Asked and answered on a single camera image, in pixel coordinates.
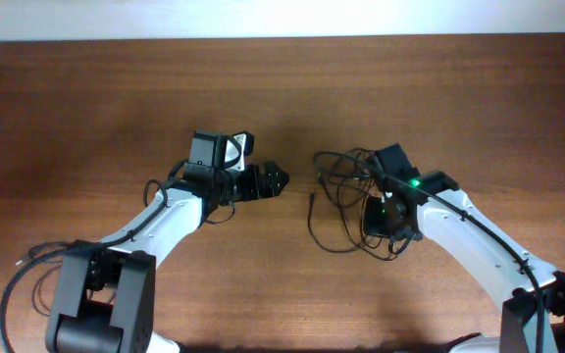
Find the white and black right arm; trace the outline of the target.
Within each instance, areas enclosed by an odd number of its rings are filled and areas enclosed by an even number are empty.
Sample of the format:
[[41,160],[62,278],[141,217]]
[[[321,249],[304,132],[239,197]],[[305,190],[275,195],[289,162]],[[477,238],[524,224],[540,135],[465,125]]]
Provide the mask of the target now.
[[565,352],[565,273],[513,240],[443,172],[421,175],[402,148],[366,159],[379,197],[365,211],[365,233],[388,239],[399,254],[429,239],[473,277],[501,313],[498,337],[473,333],[447,352]]

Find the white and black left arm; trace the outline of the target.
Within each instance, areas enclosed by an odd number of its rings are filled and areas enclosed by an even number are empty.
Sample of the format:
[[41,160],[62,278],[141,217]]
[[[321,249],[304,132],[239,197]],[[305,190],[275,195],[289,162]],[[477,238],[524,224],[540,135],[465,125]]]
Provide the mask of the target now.
[[272,161],[248,165],[254,137],[198,130],[190,154],[126,226],[63,257],[45,334],[50,352],[180,352],[154,330],[156,271],[218,207],[279,196],[289,176]]

